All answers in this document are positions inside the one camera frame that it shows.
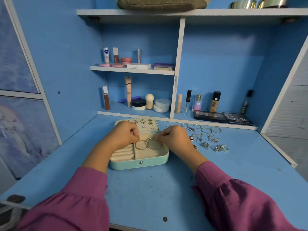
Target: magenta blouse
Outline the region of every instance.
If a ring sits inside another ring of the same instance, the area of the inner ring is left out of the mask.
[[[232,179],[213,162],[196,172],[205,214],[216,230],[299,230],[291,225],[267,194],[238,179]],[[109,210],[105,200],[107,175],[80,167],[59,192],[34,206],[17,230],[107,231]]]

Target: hand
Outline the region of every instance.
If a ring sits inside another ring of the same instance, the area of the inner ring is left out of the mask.
[[[193,147],[187,131],[183,127],[170,126],[160,132],[156,140],[166,144],[171,151],[190,167],[193,173],[197,172],[201,164],[209,161]]]
[[[140,140],[137,125],[133,122],[119,122],[106,137],[102,140],[113,151],[127,147],[131,143],[137,143]]]
[[[107,173],[107,167],[112,154],[131,143],[139,141],[139,131],[133,122],[119,122],[110,132],[92,149],[82,164],[82,167],[90,167]]]
[[[158,134],[156,140],[166,144],[178,156],[194,150],[186,129],[180,126],[170,126],[164,129]]]

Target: blue desk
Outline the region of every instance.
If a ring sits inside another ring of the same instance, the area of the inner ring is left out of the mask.
[[[26,197],[22,206],[32,207],[60,191],[91,148],[114,126],[116,116],[98,115],[67,140],[51,156],[30,171],[10,190]],[[166,124],[158,121],[160,130]],[[258,132],[221,128],[215,134],[228,152],[198,150],[223,171],[270,195],[297,228],[308,229],[308,183]],[[164,165],[115,171],[108,169],[106,200],[110,223],[141,230],[214,230],[204,217],[201,201],[191,190],[194,175],[173,153]]]

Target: mint green jewelry box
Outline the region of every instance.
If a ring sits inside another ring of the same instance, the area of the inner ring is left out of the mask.
[[[148,140],[151,137],[155,137],[159,133],[159,128],[155,120],[152,121],[152,126],[150,124],[151,121],[142,118],[118,120],[115,125],[120,121],[138,122],[137,127],[139,130],[140,140]],[[152,148],[157,148],[161,145],[161,143],[156,141],[153,141],[153,144],[156,146],[152,146]],[[138,148],[143,148],[145,146],[146,143],[143,141],[137,143]],[[144,150],[139,150],[136,148],[135,144],[130,144],[127,147],[113,153],[110,159],[110,167],[115,170],[121,170],[160,165],[166,163],[168,161],[168,157],[169,149],[165,144],[162,144],[158,149],[147,148]]]

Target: sb perfume bottle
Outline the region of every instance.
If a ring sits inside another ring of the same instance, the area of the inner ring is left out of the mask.
[[[194,110],[201,110],[201,105],[202,105],[201,95],[197,94],[194,104],[192,105],[192,112]]]

